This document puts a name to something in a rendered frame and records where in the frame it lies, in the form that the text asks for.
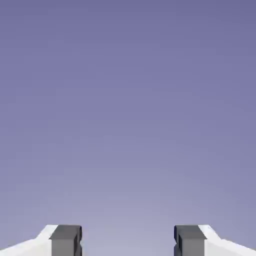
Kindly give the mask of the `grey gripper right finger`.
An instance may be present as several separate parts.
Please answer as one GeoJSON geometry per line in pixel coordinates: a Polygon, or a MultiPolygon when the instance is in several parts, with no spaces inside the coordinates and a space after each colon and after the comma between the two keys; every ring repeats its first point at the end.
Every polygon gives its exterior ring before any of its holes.
{"type": "Polygon", "coordinates": [[[173,256],[256,256],[256,249],[222,239],[208,224],[175,225],[173,234],[173,256]]]}

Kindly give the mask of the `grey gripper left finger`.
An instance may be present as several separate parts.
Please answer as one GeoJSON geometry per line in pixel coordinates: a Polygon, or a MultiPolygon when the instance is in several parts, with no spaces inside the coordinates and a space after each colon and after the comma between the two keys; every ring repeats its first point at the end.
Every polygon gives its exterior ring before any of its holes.
{"type": "Polygon", "coordinates": [[[0,250],[0,256],[83,256],[80,225],[48,224],[33,239],[0,250]]]}

